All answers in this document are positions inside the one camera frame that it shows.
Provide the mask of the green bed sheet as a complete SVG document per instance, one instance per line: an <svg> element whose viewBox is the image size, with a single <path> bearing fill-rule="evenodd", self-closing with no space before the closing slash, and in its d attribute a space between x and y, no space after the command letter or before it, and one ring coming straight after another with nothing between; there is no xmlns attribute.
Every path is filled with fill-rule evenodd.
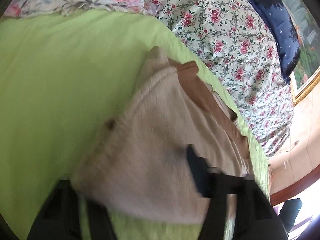
<svg viewBox="0 0 320 240"><path fill-rule="evenodd" d="M131 99L153 46L195 61L199 77L235 108L204 61L154 17L91 10L1 20L1 214L19 239L103 120Z"/></svg>

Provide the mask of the navy blue pillow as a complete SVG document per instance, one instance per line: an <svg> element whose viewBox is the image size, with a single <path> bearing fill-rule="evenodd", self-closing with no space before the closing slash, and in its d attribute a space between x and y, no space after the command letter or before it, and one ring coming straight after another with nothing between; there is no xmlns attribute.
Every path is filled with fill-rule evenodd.
<svg viewBox="0 0 320 240"><path fill-rule="evenodd" d="M272 33L280 61L281 75L291 82L290 75L300 58L300 43L290 14L282 0L248 0Z"/></svg>

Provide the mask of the rose floral quilt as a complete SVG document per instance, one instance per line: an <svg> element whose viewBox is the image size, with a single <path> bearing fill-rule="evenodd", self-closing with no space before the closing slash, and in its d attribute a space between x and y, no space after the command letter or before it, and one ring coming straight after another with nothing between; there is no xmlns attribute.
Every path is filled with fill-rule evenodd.
<svg viewBox="0 0 320 240"><path fill-rule="evenodd" d="M219 79L267 157L290 135L291 88L280 73L276 42L248 0L146 0Z"/></svg>

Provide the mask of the wooden window frame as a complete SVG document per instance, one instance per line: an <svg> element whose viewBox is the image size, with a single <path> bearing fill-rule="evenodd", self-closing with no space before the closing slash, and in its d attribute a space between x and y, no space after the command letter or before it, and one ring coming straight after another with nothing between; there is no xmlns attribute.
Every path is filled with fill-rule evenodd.
<svg viewBox="0 0 320 240"><path fill-rule="evenodd" d="M304 176L302 179L293 183L292 185L270 195L270 201L272 206L276 206L288 199L300 194L320 178L320 165L314 168L310 173Z"/></svg>

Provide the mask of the beige knit sweater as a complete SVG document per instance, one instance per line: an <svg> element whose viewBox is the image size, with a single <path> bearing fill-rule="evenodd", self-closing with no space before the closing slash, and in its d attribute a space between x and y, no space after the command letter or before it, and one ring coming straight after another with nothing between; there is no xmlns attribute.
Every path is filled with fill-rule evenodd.
<svg viewBox="0 0 320 240"><path fill-rule="evenodd" d="M149 52L123 114L103 125L72 187L105 207L144 219L198 224L207 212L186 148L236 177L253 173L249 143L231 110L197 75L159 47Z"/></svg>

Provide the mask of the gold framed landscape painting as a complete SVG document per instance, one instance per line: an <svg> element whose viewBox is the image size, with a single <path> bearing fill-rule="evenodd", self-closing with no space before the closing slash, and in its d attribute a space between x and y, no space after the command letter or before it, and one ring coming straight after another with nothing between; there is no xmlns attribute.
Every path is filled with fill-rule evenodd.
<svg viewBox="0 0 320 240"><path fill-rule="evenodd" d="M290 75L293 104L300 103L319 83L319 25L303 0L282 0L297 31L301 53Z"/></svg>

